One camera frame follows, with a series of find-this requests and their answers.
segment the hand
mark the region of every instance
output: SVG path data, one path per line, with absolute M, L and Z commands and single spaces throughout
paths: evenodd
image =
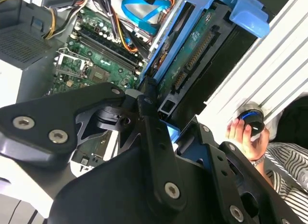
M 260 137 L 251 143 L 251 126 L 246 125 L 244 129 L 244 121 L 235 119 L 228 125 L 226 137 L 230 140 L 235 140 L 242 146 L 243 154 L 248 160 L 258 160 L 265 154 L 269 144 L 269 133 L 265 128 Z

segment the black knob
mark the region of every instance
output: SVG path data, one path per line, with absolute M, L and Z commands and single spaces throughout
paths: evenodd
M 252 128 L 251 136 L 257 135 L 264 129 L 263 123 L 263 113 L 256 109 L 250 109 L 242 112 L 239 116 L 239 119 L 243 119 L 245 122 L 245 127 L 249 124 Z

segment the black mount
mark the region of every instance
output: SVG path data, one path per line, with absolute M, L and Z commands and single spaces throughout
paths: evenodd
M 19 116 L 35 125 L 16 128 Z M 65 131 L 67 141 L 52 142 L 52 130 Z M 1 108 L 0 152 L 60 171 L 77 145 L 106 130 L 120 131 L 120 154 L 67 184 L 49 224 L 302 223 L 231 143 L 218 145 L 193 120 L 177 156 L 155 101 L 125 95 L 110 83 Z

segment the finger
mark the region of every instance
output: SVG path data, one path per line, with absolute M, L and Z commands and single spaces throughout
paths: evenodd
M 243 132 L 243 146 L 250 147 L 251 146 L 251 126 L 249 124 L 246 125 L 245 130 Z
M 227 130 L 226 130 L 226 138 L 229 138 L 230 129 L 231 129 L 231 124 L 232 124 L 232 123 L 228 124 L 228 126 L 227 126 Z
M 229 139 L 234 139 L 234 136 L 235 136 L 235 129 L 236 129 L 236 126 L 237 126 L 237 123 L 239 122 L 239 119 L 235 119 L 232 124 L 231 124 L 231 127 L 230 127 L 230 133 L 229 133 Z
M 235 129 L 235 140 L 239 143 L 243 142 L 243 132 L 244 132 L 244 124 L 245 122 L 241 119 L 239 120 L 236 129 Z

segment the screw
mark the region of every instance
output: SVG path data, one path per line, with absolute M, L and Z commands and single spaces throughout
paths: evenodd
M 30 117 L 16 117 L 13 119 L 13 125 L 15 128 L 27 130 L 33 128 L 35 122 Z
M 120 94 L 120 91 L 118 89 L 112 88 L 111 91 L 115 94 L 118 94 L 118 95 Z
M 208 129 L 208 127 L 207 126 L 203 126 L 203 129 L 204 129 L 204 131 L 206 131 L 206 132 L 209 132 L 210 131 L 210 129 Z
M 149 103 L 149 104 L 152 104 L 152 101 L 149 98 L 145 98 L 144 101 Z
M 282 219 L 282 224 L 290 224 L 286 219 Z
M 165 184 L 165 192 L 173 199 L 178 199 L 180 197 L 179 188 L 172 182 L 167 182 Z
M 55 144 L 63 144 L 67 141 L 68 135 L 63 130 L 55 129 L 52 130 L 49 135 L 49 139 Z
M 232 151 L 235 151 L 235 147 L 233 145 L 229 144 L 229 147 Z
M 233 218 L 235 218 L 238 222 L 242 223 L 244 221 L 244 216 L 243 216 L 242 212 L 236 206 L 231 205 L 230 206 L 230 212 L 231 212 Z

